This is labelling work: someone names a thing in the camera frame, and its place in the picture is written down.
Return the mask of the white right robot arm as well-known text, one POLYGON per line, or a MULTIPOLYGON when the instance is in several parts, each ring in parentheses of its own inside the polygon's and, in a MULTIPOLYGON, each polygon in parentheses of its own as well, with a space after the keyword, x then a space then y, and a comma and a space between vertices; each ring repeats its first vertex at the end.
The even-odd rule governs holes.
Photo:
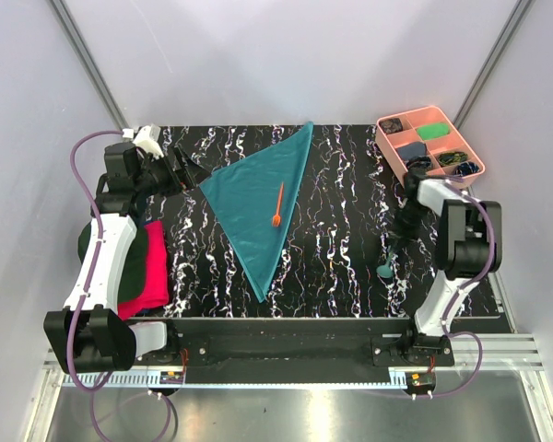
MULTIPOLYGON (((275 278, 308 157, 307 147, 274 145, 214 173, 184 160, 187 189, 203 192, 260 303, 275 278)), ((405 163, 405 202, 394 215, 386 263, 377 269, 381 278, 392 278, 391 261, 417 238, 420 219, 438 216, 435 279, 413 317, 413 334, 399 344, 403 359, 415 366, 433 353, 429 337, 450 335, 464 298, 501 263, 500 205, 457 188, 461 175, 430 174, 431 164, 427 156, 405 163)))

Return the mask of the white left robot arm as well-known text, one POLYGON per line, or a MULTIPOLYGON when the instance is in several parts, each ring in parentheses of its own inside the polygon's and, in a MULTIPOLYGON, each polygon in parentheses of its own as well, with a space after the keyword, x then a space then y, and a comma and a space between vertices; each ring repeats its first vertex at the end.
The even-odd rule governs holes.
POLYGON ((146 354, 168 365, 181 351, 164 322, 129 324, 118 314, 124 265, 147 198, 181 185, 156 141, 109 145, 104 162, 106 171, 88 194, 92 218, 80 273, 64 307, 43 321, 61 368, 73 377, 126 371, 146 354))

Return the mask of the orange plastic fork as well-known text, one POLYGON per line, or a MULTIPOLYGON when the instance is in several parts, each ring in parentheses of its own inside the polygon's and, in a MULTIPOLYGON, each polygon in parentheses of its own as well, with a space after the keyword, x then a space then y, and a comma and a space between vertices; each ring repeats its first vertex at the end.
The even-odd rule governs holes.
POLYGON ((285 183, 282 182, 280 184, 280 188, 277 196, 276 210, 271 220, 272 227, 279 227, 281 224, 281 207, 282 207, 283 196, 284 196, 284 187, 285 187, 285 183))

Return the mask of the teal plastic spoon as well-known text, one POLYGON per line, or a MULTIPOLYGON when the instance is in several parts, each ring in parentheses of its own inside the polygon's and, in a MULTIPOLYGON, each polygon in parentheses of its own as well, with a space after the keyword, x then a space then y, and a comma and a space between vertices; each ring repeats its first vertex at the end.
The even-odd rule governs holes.
POLYGON ((393 259, 395 256, 395 250, 390 248, 387 252, 385 262, 379 265, 376 269, 376 273, 383 279, 391 279, 394 276, 393 259))

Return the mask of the teal cloth napkin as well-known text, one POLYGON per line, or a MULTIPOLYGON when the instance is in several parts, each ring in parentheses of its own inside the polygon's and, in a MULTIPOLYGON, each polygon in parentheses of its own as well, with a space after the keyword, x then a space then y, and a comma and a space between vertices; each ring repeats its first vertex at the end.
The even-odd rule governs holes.
POLYGON ((306 123, 289 138, 214 171, 200 185, 260 303, 267 298, 285 246, 313 128, 306 123), (281 224, 272 227, 282 182, 281 224))

